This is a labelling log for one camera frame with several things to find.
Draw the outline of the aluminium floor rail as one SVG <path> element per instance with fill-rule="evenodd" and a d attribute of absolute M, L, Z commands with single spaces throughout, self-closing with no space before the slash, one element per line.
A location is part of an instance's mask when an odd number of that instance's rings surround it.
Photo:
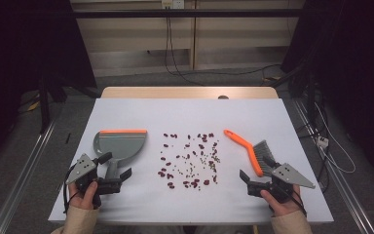
<path fill-rule="evenodd" d="M 22 168 L 14 186 L 10 190 L 4 204 L 0 209 L 0 234 L 6 234 L 9 224 L 11 223 L 16 210 L 19 206 L 25 189 L 32 178 L 32 175 L 45 151 L 49 139 L 51 138 L 56 121 L 52 120 L 43 133 L 41 133 L 28 156 L 28 159 Z"/>
<path fill-rule="evenodd" d="M 320 158 L 324 160 L 324 165 L 328 169 L 330 177 L 339 191 L 345 205 L 347 206 L 356 226 L 361 234 L 374 234 L 374 227 L 364 210 L 362 204 L 357 199 L 353 190 L 344 177 L 344 172 L 334 166 L 334 159 L 331 153 L 326 153 L 324 149 L 317 145 L 316 139 L 312 136 L 314 147 L 318 150 Z"/>

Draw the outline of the small green beans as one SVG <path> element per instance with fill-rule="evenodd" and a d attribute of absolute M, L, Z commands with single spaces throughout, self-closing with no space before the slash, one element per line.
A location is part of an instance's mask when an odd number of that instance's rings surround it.
<path fill-rule="evenodd" d="M 218 166 L 221 163 L 218 143 L 218 139 L 212 138 L 195 138 L 184 143 L 171 161 L 171 170 L 184 184 L 216 183 Z"/>

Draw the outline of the white wall socket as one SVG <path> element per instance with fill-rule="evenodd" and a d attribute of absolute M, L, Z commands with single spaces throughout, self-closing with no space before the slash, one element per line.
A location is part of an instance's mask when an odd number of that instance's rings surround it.
<path fill-rule="evenodd" d="M 185 8 L 184 0 L 162 0 L 163 9 L 182 10 Z"/>

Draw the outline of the black horizontal frame bar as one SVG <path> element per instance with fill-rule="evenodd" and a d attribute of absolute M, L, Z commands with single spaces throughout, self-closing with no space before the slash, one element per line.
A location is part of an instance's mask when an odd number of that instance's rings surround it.
<path fill-rule="evenodd" d="M 123 11 L 74 11 L 77 19 L 113 18 L 290 18 L 301 17 L 307 11 L 301 9 L 267 10 L 123 10 Z"/>

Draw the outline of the person's right hand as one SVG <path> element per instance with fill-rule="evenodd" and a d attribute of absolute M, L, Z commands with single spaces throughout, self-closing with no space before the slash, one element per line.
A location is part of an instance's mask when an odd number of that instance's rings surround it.
<path fill-rule="evenodd" d="M 274 216 L 279 217 L 282 215 L 289 215 L 291 213 L 301 211 L 302 200 L 300 197 L 300 187 L 296 184 L 293 185 L 292 199 L 286 203 L 278 202 L 267 190 L 260 192 L 263 199 L 271 206 L 274 211 Z"/>

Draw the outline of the white table cover board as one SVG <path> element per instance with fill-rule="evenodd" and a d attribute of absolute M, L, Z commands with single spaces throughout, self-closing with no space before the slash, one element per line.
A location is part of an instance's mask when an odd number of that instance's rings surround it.
<path fill-rule="evenodd" d="M 288 163 L 308 180 L 316 177 L 281 99 L 101 98 L 96 101 L 78 154 L 95 155 L 93 140 L 101 130 L 144 129 L 141 150 L 121 170 L 132 175 L 118 194 L 102 199 L 103 224 L 223 225 L 259 224 L 270 220 L 267 203 L 249 196 L 239 172 L 252 179 L 246 150 L 226 137 L 230 130 L 252 144 L 266 140 L 275 159 Z M 159 178 L 162 133 L 215 133 L 220 139 L 218 183 L 201 191 L 168 189 Z"/>

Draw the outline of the orange brush with grey bristles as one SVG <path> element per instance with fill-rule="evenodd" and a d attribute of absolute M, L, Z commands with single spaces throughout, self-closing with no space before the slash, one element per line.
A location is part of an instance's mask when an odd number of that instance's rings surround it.
<path fill-rule="evenodd" d="M 242 146 L 246 150 L 250 165 L 257 176 L 263 177 L 272 175 L 273 169 L 263 161 L 264 156 L 271 157 L 275 160 L 266 140 L 262 140 L 253 145 L 243 137 L 230 130 L 224 130 L 223 133 L 226 137 Z"/>

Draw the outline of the wooden table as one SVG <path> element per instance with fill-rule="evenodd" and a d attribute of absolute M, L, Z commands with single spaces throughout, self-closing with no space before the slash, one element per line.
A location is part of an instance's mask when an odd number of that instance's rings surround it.
<path fill-rule="evenodd" d="M 107 87 L 102 98 L 278 98 L 270 87 Z"/>

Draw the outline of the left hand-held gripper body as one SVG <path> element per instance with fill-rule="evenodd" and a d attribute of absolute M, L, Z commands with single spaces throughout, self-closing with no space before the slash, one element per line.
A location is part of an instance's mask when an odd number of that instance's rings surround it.
<path fill-rule="evenodd" d="M 93 196 L 93 204 L 101 206 L 101 195 L 119 193 L 122 186 L 120 178 L 102 178 L 97 174 L 97 167 L 87 154 L 83 154 L 69 169 L 65 176 L 65 185 L 75 183 L 80 192 L 85 193 L 89 185 L 97 182 L 97 190 Z"/>

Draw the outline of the person's left hand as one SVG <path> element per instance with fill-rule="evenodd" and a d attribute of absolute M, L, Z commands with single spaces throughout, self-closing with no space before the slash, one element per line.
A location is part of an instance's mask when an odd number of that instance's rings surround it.
<path fill-rule="evenodd" d="M 79 191 L 75 183 L 68 185 L 69 205 L 82 210 L 95 210 L 93 204 L 94 194 L 97 190 L 97 182 L 93 181 L 87 188 L 85 193 Z"/>

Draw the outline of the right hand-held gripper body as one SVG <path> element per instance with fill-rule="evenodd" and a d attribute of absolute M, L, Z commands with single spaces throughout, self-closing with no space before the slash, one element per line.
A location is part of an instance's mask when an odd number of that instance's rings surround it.
<path fill-rule="evenodd" d="M 292 198 L 293 185 L 299 185 L 315 189 L 316 185 L 300 174 L 287 163 L 276 164 L 272 170 L 271 180 L 268 182 L 251 181 L 246 178 L 247 194 L 249 196 L 261 197 L 261 191 L 269 191 L 280 203 L 285 203 Z"/>

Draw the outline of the red kidney beans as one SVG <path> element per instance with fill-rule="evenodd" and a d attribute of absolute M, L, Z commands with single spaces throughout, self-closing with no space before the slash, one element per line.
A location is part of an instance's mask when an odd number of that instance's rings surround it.
<path fill-rule="evenodd" d="M 168 189 L 186 188 L 201 191 L 217 184 L 220 139 L 215 133 L 162 133 L 159 154 L 159 178 Z"/>

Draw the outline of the black curtain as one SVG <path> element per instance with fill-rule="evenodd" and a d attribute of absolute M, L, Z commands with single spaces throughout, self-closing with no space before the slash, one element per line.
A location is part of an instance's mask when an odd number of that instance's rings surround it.
<path fill-rule="evenodd" d="M 63 100 L 64 86 L 94 88 L 94 73 L 73 18 L 72 0 L 0 0 L 0 145 L 14 124 L 20 97 L 39 89 Z"/>
<path fill-rule="evenodd" d="M 315 78 L 374 167 L 374 0 L 304 0 L 281 69 L 313 49 Z"/>

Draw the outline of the grey dustpan with orange lip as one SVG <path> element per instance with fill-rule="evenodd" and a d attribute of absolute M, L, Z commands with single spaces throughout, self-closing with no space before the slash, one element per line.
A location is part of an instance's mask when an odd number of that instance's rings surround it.
<path fill-rule="evenodd" d="M 117 178 L 119 162 L 134 156 L 143 146 L 147 131 L 137 130 L 101 130 L 93 139 L 93 150 L 101 156 L 111 153 L 112 158 L 106 171 L 106 178 Z"/>

